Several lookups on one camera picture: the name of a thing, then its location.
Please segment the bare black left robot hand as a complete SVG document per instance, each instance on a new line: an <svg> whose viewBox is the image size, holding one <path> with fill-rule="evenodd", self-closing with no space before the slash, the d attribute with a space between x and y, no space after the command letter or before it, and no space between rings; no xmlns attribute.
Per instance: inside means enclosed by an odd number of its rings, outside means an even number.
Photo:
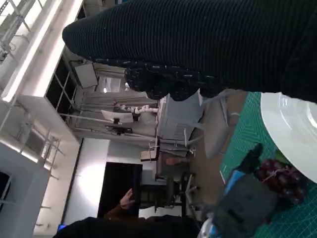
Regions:
<svg viewBox="0 0 317 238"><path fill-rule="evenodd" d="M252 174L260 164L260 156L263 153L263 145L258 143L249 150L239 166L235 167L225 181L224 195L234 186L234 184L245 175Z"/></svg>

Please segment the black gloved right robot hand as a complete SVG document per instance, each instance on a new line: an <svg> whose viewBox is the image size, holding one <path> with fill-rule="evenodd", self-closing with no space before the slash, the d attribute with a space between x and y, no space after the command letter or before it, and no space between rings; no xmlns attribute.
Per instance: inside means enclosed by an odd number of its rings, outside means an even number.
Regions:
<svg viewBox="0 0 317 238"><path fill-rule="evenodd" d="M154 100L235 89L317 101L314 0L130 0L62 38L80 57L123 68Z"/></svg>

